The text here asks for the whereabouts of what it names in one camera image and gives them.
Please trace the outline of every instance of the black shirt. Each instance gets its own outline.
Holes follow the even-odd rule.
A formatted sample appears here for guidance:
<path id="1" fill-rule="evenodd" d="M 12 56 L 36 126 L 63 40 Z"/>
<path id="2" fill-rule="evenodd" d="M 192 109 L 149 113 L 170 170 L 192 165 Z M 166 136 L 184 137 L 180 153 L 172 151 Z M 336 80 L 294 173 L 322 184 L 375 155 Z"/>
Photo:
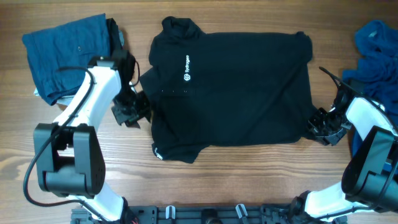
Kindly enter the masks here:
<path id="1" fill-rule="evenodd" d="M 209 145 L 298 141 L 312 105 L 303 32 L 206 34 L 191 19 L 167 17 L 141 78 L 163 160 L 192 163 Z"/>

